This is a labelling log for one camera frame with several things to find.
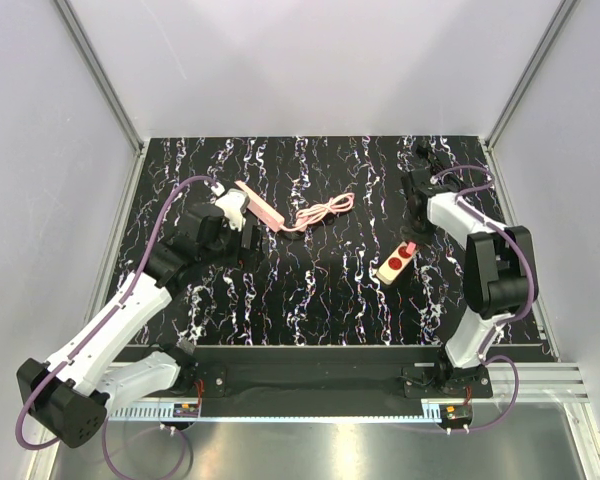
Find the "pink power strip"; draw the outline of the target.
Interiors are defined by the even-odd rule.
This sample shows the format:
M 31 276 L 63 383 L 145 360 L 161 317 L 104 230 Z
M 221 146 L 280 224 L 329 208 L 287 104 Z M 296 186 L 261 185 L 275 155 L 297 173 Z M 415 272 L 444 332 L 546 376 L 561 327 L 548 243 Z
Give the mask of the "pink power strip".
M 262 221 L 269 229 L 279 232 L 284 226 L 284 217 L 269 205 L 263 198 L 247 186 L 243 181 L 236 180 L 235 185 L 249 198 L 248 210 Z

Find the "beige red power strip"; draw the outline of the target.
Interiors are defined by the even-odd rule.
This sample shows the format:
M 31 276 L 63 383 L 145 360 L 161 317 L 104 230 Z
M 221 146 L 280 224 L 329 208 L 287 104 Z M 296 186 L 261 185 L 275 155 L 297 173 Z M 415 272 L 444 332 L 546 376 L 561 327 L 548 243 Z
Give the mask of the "beige red power strip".
M 412 256 L 408 256 L 406 254 L 406 247 L 409 242 L 400 243 L 376 270 L 376 277 L 384 285 L 392 285 L 413 262 L 415 254 L 418 250 L 418 245 L 415 243 L 417 248 L 414 254 Z

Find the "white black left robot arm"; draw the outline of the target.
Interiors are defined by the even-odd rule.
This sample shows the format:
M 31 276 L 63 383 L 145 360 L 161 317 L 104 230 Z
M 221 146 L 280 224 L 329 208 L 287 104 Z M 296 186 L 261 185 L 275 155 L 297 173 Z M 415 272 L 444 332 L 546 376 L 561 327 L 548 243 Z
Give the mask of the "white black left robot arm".
M 150 393 L 188 394 L 197 379 L 193 346 L 167 344 L 114 373 L 107 370 L 134 335 L 211 265 L 254 270 L 262 235 L 245 193 L 230 190 L 195 204 L 175 231 L 152 247 L 145 266 L 63 348 L 27 359 L 16 379 L 23 401 L 17 422 L 31 416 L 70 448 L 89 441 L 109 415 Z

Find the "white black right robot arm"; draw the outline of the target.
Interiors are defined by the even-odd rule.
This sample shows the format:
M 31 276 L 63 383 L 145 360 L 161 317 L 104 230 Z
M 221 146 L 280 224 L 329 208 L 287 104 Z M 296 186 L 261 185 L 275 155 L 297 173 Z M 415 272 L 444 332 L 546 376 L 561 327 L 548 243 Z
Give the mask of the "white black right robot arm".
M 427 387 L 450 397 L 481 380 L 496 336 L 505 325 L 524 319 L 538 295 L 530 231 L 497 222 L 471 206 L 464 196 L 493 182 L 462 190 L 458 170 L 431 174 L 420 169 L 401 178 L 407 201 L 404 238 L 424 247 L 440 229 L 464 250 L 466 310 L 425 378 Z

